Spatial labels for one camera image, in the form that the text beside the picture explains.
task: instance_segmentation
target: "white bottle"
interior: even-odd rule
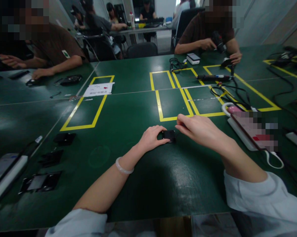
[[[130,12],[130,19],[131,19],[131,25],[132,25],[132,29],[135,29],[135,22],[134,22],[134,14],[132,12]]]

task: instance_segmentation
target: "brown t-shirt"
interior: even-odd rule
[[[51,61],[55,66],[67,60],[62,52],[62,50],[66,50],[70,57],[78,55],[81,56],[84,63],[88,62],[74,37],[63,27],[50,23],[49,37],[49,39],[45,40],[33,40],[33,44],[35,45],[34,55],[36,57]]]
[[[205,12],[199,12],[189,23],[182,34],[179,44],[193,43],[198,40],[212,38],[213,31],[218,31],[222,36],[223,43],[234,38],[234,29],[229,24],[228,19],[225,23],[207,23],[205,22]]]

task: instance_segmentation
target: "hand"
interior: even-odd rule
[[[157,140],[157,135],[161,131],[167,131],[166,128],[160,125],[149,127],[144,133],[141,140],[138,142],[138,147],[144,153],[155,149],[156,147],[170,142],[169,139]]]
[[[0,60],[15,69],[24,69],[27,68],[25,62],[15,56],[12,55],[4,55],[4,54],[0,54]]]
[[[207,39],[201,39],[198,41],[199,42],[199,48],[202,48],[203,50],[213,50],[217,48],[215,43],[213,43],[212,39],[207,38]]]
[[[33,80],[37,80],[42,76],[53,76],[55,75],[54,71],[52,68],[47,68],[47,69],[37,69],[35,72],[33,72],[32,74],[32,79]]]
[[[208,118],[193,116],[188,118],[182,114],[177,117],[175,126],[181,133],[187,135],[196,143],[219,152],[233,141]]]
[[[233,65],[236,65],[236,64],[238,64],[238,63],[240,63],[240,61],[241,61],[241,59],[242,59],[242,55],[243,54],[241,54],[240,52],[237,52],[237,53],[235,53],[235,54],[232,54],[231,56],[230,56],[230,59],[232,60],[232,64]]]

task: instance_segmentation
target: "black shirt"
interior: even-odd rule
[[[153,7],[150,7],[148,12],[146,12],[145,8],[143,8],[141,11],[141,14],[143,16],[143,19],[145,19],[145,18],[153,19],[154,12],[155,12],[155,9]]]

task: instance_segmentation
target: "green workbench surface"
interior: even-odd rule
[[[241,50],[243,59],[235,72],[239,86],[248,91],[252,105],[265,111],[262,114],[270,121],[297,128],[294,118],[271,101],[274,94],[288,90],[288,84],[270,73],[266,69],[268,65],[263,62],[268,55],[281,51],[281,47],[266,45]],[[285,170],[270,167],[264,153],[246,149],[227,123],[227,117],[222,115],[221,103],[213,98],[209,87],[201,87],[198,81],[190,78],[194,76],[193,70],[181,71],[176,76],[169,73],[169,59],[172,57],[83,65],[49,78],[42,86],[34,88],[26,87],[24,78],[15,81],[0,79],[0,157],[20,151],[39,135],[45,138],[29,160],[25,172],[0,201],[0,231],[57,224],[116,158],[123,156],[139,141],[149,126],[159,124],[168,130],[174,129],[179,113],[209,116],[259,166],[279,175],[289,192],[297,196],[297,186]],[[188,67],[197,74],[228,75],[226,69],[213,66],[222,60],[223,55],[218,53],[204,53],[199,65],[188,64]],[[297,75],[288,73],[296,70],[274,70],[296,86],[294,93],[278,97],[278,102],[288,107],[288,103],[297,98]],[[82,74],[83,80],[70,87],[54,85],[61,77],[72,74]],[[68,94],[83,95],[94,77],[99,77],[94,84],[113,80],[112,95],[68,101]],[[59,91],[62,92],[60,95],[49,98]],[[41,155],[57,147],[53,139],[60,131],[76,133],[77,136],[71,146],[57,148],[64,149],[60,164],[42,169],[38,161]],[[297,147],[282,136],[279,145],[283,156],[297,168]],[[271,158],[271,163],[280,165],[274,158]],[[180,134],[176,144],[160,146],[146,153],[138,162],[109,209],[108,221],[231,211],[226,204],[223,170],[218,154]],[[17,194],[23,178],[53,171],[63,171],[55,190]]]

